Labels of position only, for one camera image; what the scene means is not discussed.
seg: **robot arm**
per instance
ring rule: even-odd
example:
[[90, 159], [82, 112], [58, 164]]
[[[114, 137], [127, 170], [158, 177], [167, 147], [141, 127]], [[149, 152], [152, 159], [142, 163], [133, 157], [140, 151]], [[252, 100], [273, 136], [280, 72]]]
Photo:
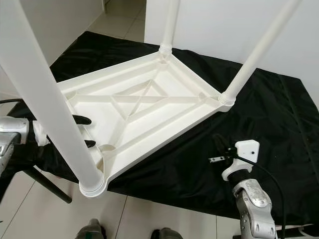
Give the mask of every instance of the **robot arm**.
[[0, 117], [0, 176], [13, 154], [14, 145], [26, 143], [28, 133], [27, 119]]
[[[237, 155], [256, 163], [259, 143], [254, 140], [240, 141], [235, 144]], [[217, 162], [229, 158], [210, 158]], [[252, 165], [237, 158], [224, 170], [222, 177], [233, 186], [233, 194], [240, 213], [242, 239], [275, 239], [276, 227], [271, 216], [272, 202], [256, 179], [250, 177]]]

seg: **black chair leg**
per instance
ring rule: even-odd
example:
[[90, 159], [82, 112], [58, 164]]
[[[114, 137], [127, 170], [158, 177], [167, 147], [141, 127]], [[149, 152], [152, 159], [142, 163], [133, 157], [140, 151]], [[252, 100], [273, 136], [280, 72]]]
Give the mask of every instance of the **black chair leg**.
[[26, 169], [24, 170], [24, 172], [27, 175], [29, 175], [31, 178], [33, 178], [35, 181], [37, 181], [39, 184], [41, 184], [43, 187], [50, 190], [52, 193], [54, 193], [64, 202], [66, 203], [72, 202], [72, 198], [66, 195], [61, 189], [59, 189], [55, 184], [53, 184], [50, 180], [48, 180], [42, 173], [40, 173], [35, 168], [32, 167], [30, 169]]

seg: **black cable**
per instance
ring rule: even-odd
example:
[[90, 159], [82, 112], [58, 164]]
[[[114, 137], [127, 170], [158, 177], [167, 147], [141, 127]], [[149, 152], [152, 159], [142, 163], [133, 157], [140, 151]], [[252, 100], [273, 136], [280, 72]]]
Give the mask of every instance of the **black cable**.
[[286, 204], [285, 204], [285, 196], [284, 196], [283, 190], [282, 190], [279, 182], [277, 181], [277, 179], [267, 169], [265, 169], [264, 167], [260, 166], [259, 164], [251, 162], [251, 161], [249, 161], [249, 160], [247, 160], [247, 159], [245, 159], [243, 157], [240, 157], [238, 155], [234, 156], [234, 158], [238, 158], [241, 161], [244, 161], [246, 163], [252, 164], [252, 165], [256, 166], [257, 168], [263, 170], [266, 174], [268, 174], [268, 176], [271, 177], [271, 179], [276, 184], [276, 186], [278, 188], [278, 191], [280, 193], [280, 196], [281, 196], [281, 203], [282, 203], [282, 209], [283, 209], [283, 222], [282, 222], [282, 236], [281, 236], [281, 238], [285, 239], [285, 229], [286, 229], [286, 208], [285, 208], [285, 205]]
[[23, 102], [23, 99], [9, 99], [9, 100], [2, 100], [0, 104], [10, 103], [10, 102]]

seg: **black fabric sheet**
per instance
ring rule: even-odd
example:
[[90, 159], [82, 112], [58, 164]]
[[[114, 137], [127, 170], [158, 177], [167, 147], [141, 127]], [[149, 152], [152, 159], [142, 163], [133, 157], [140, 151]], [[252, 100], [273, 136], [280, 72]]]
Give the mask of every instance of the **black fabric sheet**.
[[[60, 82], [157, 50], [158, 46], [85, 32], [51, 66], [51, 71]], [[227, 88], [241, 66], [188, 50], [174, 49], [173, 53], [220, 92]], [[23, 103], [10, 115], [32, 117]], [[221, 177], [223, 165], [209, 165], [207, 161], [209, 157], [219, 156], [212, 140], [216, 133], [232, 143], [246, 139], [260, 142], [258, 163], [284, 189], [287, 223], [319, 223], [318, 110], [299, 79], [261, 69], [255, 71], [229, 112], [217, 113], [184, 133], [114, 179], [108, 190], [238, 218], [232, 188]], [[54, 148], [46, 152], [33, 150], [24, 155], [38, 167], [77, 181]], [[272, 199], [272, 214], [280, 224], [282, 208], [276, 186], [257, 168], [253, 168], [252, 174]]]

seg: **white floor tile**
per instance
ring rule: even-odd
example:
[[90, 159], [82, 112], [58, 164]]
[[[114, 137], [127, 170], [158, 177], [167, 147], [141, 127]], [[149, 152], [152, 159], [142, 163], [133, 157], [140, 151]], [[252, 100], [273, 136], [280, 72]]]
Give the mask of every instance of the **white floor tile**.
[[135, 19], [124, 39], [131, 41], [144, 42], [145, 21]]
[[143, 0], [111, 0], [107, 4], [106, 13], [135, 18], [143, 7]]
[[235, 235], [240, 235], [239, 220], [217, 216], [217, 239], [231, 239]]
[[0, 238], [33, 185], [34, 180], [23, 172], [13, 177], [0, 204]]
[[36, 182], [2, 239], [72, 239], [91, 218], [106, 228], [108, 239], [115, 238], [125, 195], [106, 192], [100, 198], [88, 199], [77, 184], [44, 175], [71, 195], [73, 202], [66, 204]]
[[136, 17], [136, 19], [139, 19], [139, 20], [143, 20], [145, 21], [145, 17], [146, 17], [146, 6], [144, 6], [140, 13], [138, 14], [138, 16]]
[[216, 216], [147, 200], [128, 197], [117, 239], [149, 239], [164, 227], [178, 231], [183, 239], [216, 239]]
[[96, 19], [88, 30], [102, 35], [124, 37], [130, 29], [133, 21], [133, 18], [113, 16], [103, 13], [98, 17], [98, 19]]

